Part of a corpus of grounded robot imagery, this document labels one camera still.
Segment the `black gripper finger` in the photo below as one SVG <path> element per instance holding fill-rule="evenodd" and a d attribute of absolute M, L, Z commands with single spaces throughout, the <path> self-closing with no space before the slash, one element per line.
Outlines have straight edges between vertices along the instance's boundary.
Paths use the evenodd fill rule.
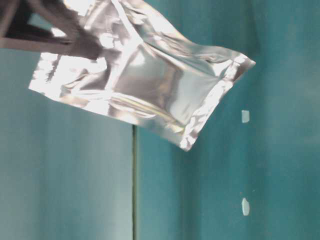
<path fill-rule="evenodd" d="M 49 30 L 30 24 L 33 14 L 65 35 L 54 36 Z M 96 60 L 102 51 L 98 38 L 80 25 L 76 12 L 61 0 L 2 0 L 0 47 L 90 60 Z"/>

